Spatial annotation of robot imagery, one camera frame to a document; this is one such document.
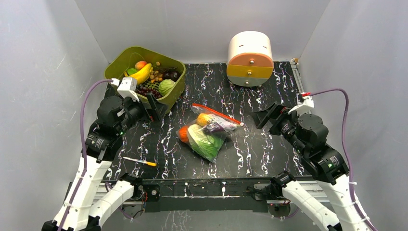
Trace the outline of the yellow toy banana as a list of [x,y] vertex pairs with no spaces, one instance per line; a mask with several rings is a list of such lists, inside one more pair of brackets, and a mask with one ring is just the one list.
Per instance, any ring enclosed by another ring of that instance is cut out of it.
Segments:
[[137,84],[140,85],[144,83],[145,81],[147,81],[147,79],[150,77],[150,72],[151,72],[152,67],[153,67],[152,64],[148,63],[138,72],[130,75],[127,71],[125,71],[124,75],[125,77],[133,78],[134,80],[137,81]]

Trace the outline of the dark purple toy grapes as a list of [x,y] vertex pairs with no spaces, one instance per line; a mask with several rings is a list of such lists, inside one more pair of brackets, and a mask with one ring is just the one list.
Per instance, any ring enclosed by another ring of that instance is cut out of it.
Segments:
[[151,93],[156,99],[162,97],[162,94],[159,92],[159,90],[152,87],[145,87],[142,85],[137,86],[136,93],[142,96],[146,96],[148,93]]

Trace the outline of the light green toy cabbage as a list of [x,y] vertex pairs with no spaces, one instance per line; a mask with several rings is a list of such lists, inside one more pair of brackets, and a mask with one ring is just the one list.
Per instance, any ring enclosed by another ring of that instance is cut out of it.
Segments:
[[171,79],[165,79],[160,82],[158,91],[164,97],[166,96],[174,87],[175,82]]

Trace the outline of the round white mini drawer cabinet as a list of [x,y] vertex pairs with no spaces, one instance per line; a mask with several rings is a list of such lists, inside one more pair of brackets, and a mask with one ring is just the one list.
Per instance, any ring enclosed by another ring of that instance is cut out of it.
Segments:
[[243,87],[259,87],[274,71],[269,37],[258,31],[243,31],[229,43],[227,77]]

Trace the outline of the yellow toy lemon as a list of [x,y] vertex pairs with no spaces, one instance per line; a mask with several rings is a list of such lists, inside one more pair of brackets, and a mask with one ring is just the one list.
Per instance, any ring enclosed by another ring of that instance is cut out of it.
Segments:
[[196,119],[196,123],[202,127],[210,124],[212,117],[209,114],[200,113]]

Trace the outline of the orange toy pumpkin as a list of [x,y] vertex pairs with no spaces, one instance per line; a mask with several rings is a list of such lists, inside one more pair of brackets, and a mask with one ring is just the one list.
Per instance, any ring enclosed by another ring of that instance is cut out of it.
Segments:
[[179,129],[179,131],[178,131],[179,139],[180,139],[183,143],[189,143],[187,131],[188,131],[188,126],[183,126],[183,127],[181,127],[181,128]]

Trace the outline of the purple toy eggplant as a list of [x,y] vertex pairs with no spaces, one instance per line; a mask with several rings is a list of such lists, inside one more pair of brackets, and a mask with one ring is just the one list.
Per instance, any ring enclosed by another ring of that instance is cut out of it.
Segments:
[[225,120],[224,118],[213,114],[209,115],[212,117],[212,119],[210,124],[204,127],[204,131],[206,133],[232,133],[238,128],[235,123]]

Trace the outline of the aluminium frame rail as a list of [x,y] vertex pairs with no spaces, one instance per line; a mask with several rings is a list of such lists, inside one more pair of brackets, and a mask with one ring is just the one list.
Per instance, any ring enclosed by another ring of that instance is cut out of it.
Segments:
[[[299,155],[290,144],[280,136],[270,135],[269,125],[257,129],[250,116],[252,111],[263,109],[269,103],[294,105],[299,87],[292,65],[288,61],[276,62],[266,83],[249,88],[231,84],[226,68],[225,63],[187,64],[185,90],[172,110],[162,122],[139,122],[126,133],[118,158],[102,182],[114,184],[124,173],[133,173],[144,180],[166,180],[271,178],[288,170],[296,175],[308,193],[328,205],[324,191],[303,169]],[[208,106],[244,123],[242,129],[226,138],[214,162],[201,158],[176,135],[179,128],[193,120],[193,103]],[[154,162],[157,166],[135,163],[123,157]],[[158,213],[175,215],[186,211]],[[233,211],[194,212],[205,221],[211,215],[230,215]]]

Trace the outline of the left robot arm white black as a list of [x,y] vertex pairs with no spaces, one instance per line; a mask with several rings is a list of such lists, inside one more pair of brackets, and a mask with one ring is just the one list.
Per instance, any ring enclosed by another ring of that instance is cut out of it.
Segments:
[[46,221],[43,231],[99,231],[106,220],[127,199],[139,200],[144,193],[142,179],[124,174],[108,193],[94,201],[102,179],[122,147],[123,135],[138,121],[161,121],[169,106],[152,94],[147,102],[127,96],[103,99],[97,119],[84,138],[82,157],[74,182],[63,206],[53,220]]

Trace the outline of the green toy lettuce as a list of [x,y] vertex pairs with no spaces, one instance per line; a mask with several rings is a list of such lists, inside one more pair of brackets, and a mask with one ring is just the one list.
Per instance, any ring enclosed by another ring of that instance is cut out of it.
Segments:
[[188,145],[202,158],[214,162],[223,146],[226,136],[204,133],[204,128],[193,124],[187,128]]

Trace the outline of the clear zip bag orange zipper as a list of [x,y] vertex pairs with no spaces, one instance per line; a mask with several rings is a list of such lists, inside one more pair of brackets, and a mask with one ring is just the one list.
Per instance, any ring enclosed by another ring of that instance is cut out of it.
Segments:
[[226,138],[244,123],[202,104],[192,104],[192,110],[197,116],[176,135],[201,158],[214,162]]

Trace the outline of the dark brown toy fruit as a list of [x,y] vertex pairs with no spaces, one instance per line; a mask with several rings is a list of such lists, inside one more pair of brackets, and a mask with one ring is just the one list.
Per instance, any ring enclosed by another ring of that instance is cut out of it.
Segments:
[[176,70],[175,67],[164,68],[160,62],[156,62],[149,74],[149,80],[151,83],[161,82],[163,80],[170,79],[176,82],[180,78],[180,73]]

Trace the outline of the green toy lime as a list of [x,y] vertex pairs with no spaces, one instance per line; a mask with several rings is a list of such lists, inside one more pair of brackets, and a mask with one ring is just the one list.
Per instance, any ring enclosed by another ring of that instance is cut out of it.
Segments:
[[135,69],[135,68],[130,68],[130,69],[128,69],[128,70],[126,71],[126,73],[127,73],[128,76],[133,75],[133,74],[135,74],[135,73],[137,73],[137,72],[138,72],[138,71],[137,71],[137,69]]

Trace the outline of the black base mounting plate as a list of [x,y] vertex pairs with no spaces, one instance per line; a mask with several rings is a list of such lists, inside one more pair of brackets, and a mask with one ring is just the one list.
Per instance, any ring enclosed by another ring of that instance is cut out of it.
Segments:
[[270,193],[270,178],[143,180],[146,212],[247,210],[287,216],[288,200]]

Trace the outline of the olive green plastic bin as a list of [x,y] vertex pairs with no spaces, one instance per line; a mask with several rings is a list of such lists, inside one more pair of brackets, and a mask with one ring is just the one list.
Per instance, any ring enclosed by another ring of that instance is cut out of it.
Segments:
[[166,110],[168,114],[185,90],[185,64],[143,47],[130,47],[125,49],[107,66],[104,72],[105,78],[122,79],[125,76],[125,71],[134,68],[138,61],[151,63],[153,70],[158,71],[160,74],[167,70],[178,73],[178,79],[175,80],[175,85],[169,93],[157,99],[158,102],[168,105]]

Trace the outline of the white pen yellow cap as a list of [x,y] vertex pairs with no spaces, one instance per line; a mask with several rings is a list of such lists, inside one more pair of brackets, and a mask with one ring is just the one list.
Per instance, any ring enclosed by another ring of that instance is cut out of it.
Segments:
[[152,166],[152,167],[157,166],[156,163],[145,161],[145,160],[138,160],[138,159],[134,159],[134,158],[130,158],[130,157],[123,157],[123,159],[128,160],[128,161],[132,161],[132,162],[135,162],[135,163],[145,164],[145,165]]

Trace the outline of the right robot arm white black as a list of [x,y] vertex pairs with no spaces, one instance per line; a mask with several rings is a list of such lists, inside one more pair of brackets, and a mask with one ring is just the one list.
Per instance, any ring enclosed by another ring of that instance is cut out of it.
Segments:
[[257,194],[287,199],[304,212],[322,231],[374,231],[354,191],[352,170],[342,155],[327,144],[328,128],[313,114],[274,103],[266,110],[253,112],[258,129],[272,124],[271,135],[282,136],[300,155],[302,166],[325,192],[333,211],[308,193],[288,171],[270,180],[270,185],[255,189]]

